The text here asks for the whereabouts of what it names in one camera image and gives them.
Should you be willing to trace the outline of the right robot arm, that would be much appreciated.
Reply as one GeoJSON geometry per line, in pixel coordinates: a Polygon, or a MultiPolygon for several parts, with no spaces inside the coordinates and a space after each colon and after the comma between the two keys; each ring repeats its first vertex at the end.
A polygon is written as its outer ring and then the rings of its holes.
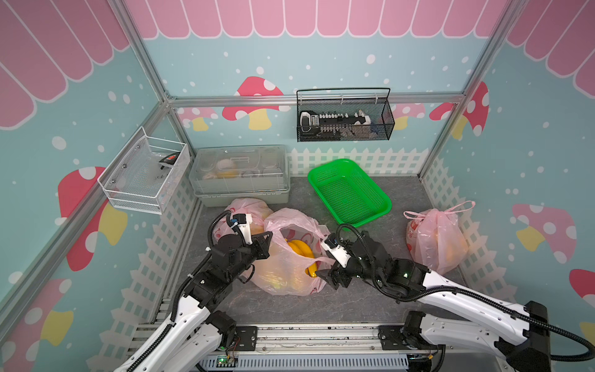
{"type": "Polygon", "coordinates": [[[334,263],[317,275],[332,288],[347,288],[358,278],[398,304],[421,302],[460,317],[453,321],[409,313],[397,338],[405,347],[475,349],[499,357],[516,371],[549,371],[553,361],[594,358],[593,344],[550,324],[546,307],[538,302],[520,305],[480,294],[423,264],[391,257],[381,243],[349,224],[319,244],[334,263]]]}

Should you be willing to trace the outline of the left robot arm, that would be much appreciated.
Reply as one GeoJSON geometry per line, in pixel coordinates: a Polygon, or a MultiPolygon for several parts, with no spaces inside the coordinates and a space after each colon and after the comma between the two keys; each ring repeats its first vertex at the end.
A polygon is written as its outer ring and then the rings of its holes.
{"type": "Polygon", "coordinates": [[[176,291],[170,315],[119,371],[189,371],[213,351],[226,352],[236,343],[236,322],[217,308],[233,283],[255,269],[255,261],[269,257],[273,234],[253,233],[250,214],[226,210],[217,221],[232,232],[216,239],[217,223],[211,223],[207,256],[176,291]]]}

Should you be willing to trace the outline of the yellow banana bunch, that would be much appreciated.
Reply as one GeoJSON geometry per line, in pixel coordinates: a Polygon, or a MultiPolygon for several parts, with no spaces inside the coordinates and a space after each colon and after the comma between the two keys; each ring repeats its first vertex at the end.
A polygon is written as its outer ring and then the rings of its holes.
{"type": "Polygon", "coordinates": [[[310,246],[308,246],[308,244],[304,243],[303,241],[291,240],[291,241],[288,241],[288,245],[296,254],[298,254],[302,257],[308,257],[311,259],[315,259],[315,255],[314,255],[312,249],[310,248],[310,246]]]}
{"type": "Polygon", "coordinates": [[[305,269],[305,274],[309,277],[317,277],[317,271],[319,269],[319,262],[315,261],[308,268],[305,269]]]}

